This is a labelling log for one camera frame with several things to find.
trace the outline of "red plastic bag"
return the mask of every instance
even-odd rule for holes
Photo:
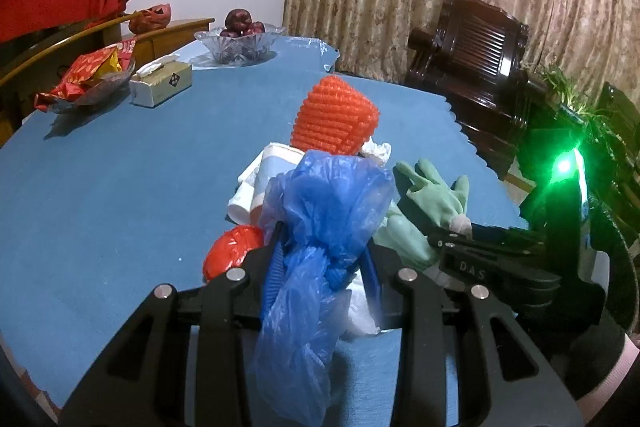
[[[238,225],[215,241],[202,265],[202,274],[210,281],[229,268],[241,266],[248,251],[263,245],[262,230],[250,225]]]
[[[129,31],[135,35],[166,28],[171,21],[171,5],[158,4],[148,10],[141,10],[129,21]]]

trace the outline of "pink strap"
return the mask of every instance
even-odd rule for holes
[[[607,400],[613,396],[620,383],[625,379],[626,374],[636,361],[638,348],[634,346],[631,339],[625,335],[625,346],[622,349],[620,358],[616,362],[607,378],[589,394],[578,400],[578,409],[582,413],[585,423],[589,423],[594,416],[604,407]]]

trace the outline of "black clamp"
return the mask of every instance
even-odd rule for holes
[[[262,282],[277,235],[276,229],[269,246],[251,251],[241,268],[206,286],[183,292],[157,286],[85,374],[59,425],[184,427],[186,357],[194,325],[200,326],[196,427],[251,425],[239,331],[260,328]],[[402,328],[391,425],[445,427],[451,335],[457,339],[461,424],[583,425],[569,392],[511,310],[486,286],[449,294],[372,241],[360,269],[378,326]]]

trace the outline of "white paper cup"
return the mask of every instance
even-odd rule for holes
[[[250,220],[252,224],[258,222],[264,201],[264,191],[269,180],[283,172],[294,169],[302,160],[305,153],[300,149],[282,143],[270,143],[262,151],[262,161],[255,179],[254,199],[251,202]]]
[[[238,225],[248,225],[250,222],[249,211],[254,199],[254,187],[247,182],[242,182],[236,190],[234,197],[226,206],[226,214]]]
[[[244,171],[242,171],[242,174],[238,176],[238,184],[241,184],[242,182],[246,181],[251,176],[251,174],[254,173],[254,171],[256,171],[256,174],[257,174],[258,167],[260,166],[261,161],[262,161],[262,151],[260,151],[260,154],[258,154],[254,158],[254,161],[252,161],[250,165]],[[251,180],[249,184],[253,187],[254,181]]]

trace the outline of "green rubber glove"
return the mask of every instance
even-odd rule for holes
[[[469,180],[460,176],[449,188],[436,168],[426,159],[418,161],[416,169],[406,162],[396,164],[398,173],[412,182],[407,197],[444,229],[453,225],[451,230],[469,234],[471,222],[465,216],[469,195]],[[382,247],[393,248],[398,252],[405,266],[423,271],[439,261],[438,253],[431,248],[427,238],[407,219],[398,206],[392,202],[386,213],[385,221],[376,231],[373,240]]]
[[[456,180],[453,188],[449,188],[433,164],[425,158],[418,161],[415,170],[406,162],[398,162],[396,169],[414,184],[407,191],[407,197],[438,227],[448,229],[454,218],[466,214],[469,178],[465,175]]]
[[[392,201],[385,221],[373,235],[373,241],[381,247],[398,252],[402,264],[423,271],[438,261],[438,254],[429,245],[422,232],[409,221]]]

